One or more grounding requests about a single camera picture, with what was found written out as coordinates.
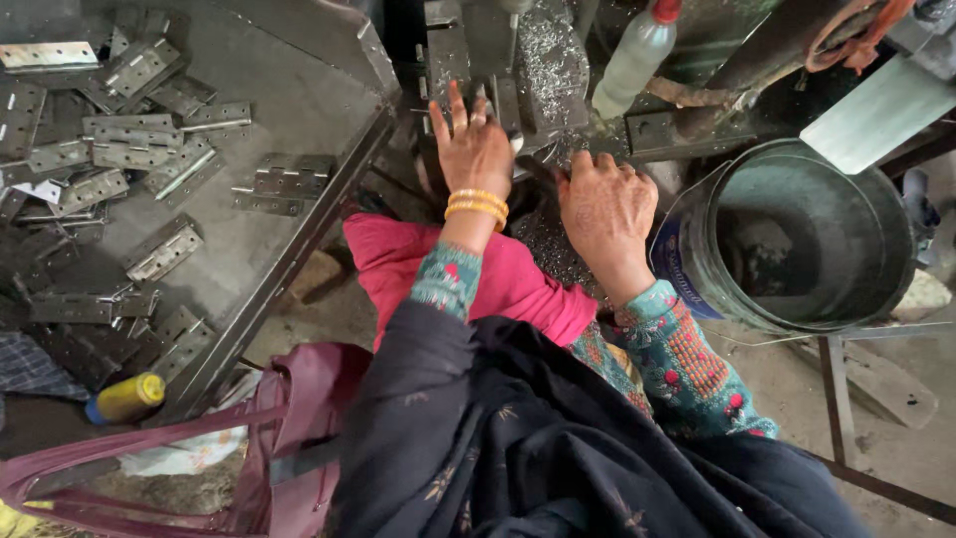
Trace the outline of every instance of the bucket label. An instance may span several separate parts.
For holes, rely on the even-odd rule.
[[[670,215],[661,225],[657,242],[651,251],[651,263],[654,267],[654,276],[668,280],[674,286],[677,295],[684,300],[695,318],[701,320],[723,320],[717,310],[714,310],[707,301],[697,293],[693,282],[684,273],[684,263],[681,260],[681,216]]]

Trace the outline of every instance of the red cloth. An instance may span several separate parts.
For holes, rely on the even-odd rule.
[[[358,268],[358,283],[379,311],[375,349],[385,325],[411,291],[422,258],[438,242],[440,229],[358,213],[342,226]],[[505,316],[529,322],[559,346],[577,338],[598,311],[598,302],[578,284],[564,288],[538,269],[528,247],[494,234],[482,260],[470,319]]]

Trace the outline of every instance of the red bottle cap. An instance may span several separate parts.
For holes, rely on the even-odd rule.
[[[651,16],[661,24],[671,24],[681,14],[682,0],[658,0],[651,9]]]

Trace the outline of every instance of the metal bucket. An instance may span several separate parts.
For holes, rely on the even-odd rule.
[[[650,259],[698,318],[827,333],[886,315],[915,256],[882,172],[843,174],[792,139],[754,147],[687,191]]]

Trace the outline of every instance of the plastic bottle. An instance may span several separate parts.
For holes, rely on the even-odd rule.
[[[601,118],[620,116],[634,103],[674,48],[682,0],[658,0],[634,17],[597,84],[591,104]]]
[[[146,372],[102,390],[86,403],[86,416],[94,424],[121,424],[142,416],[163,403],[166,384]]]

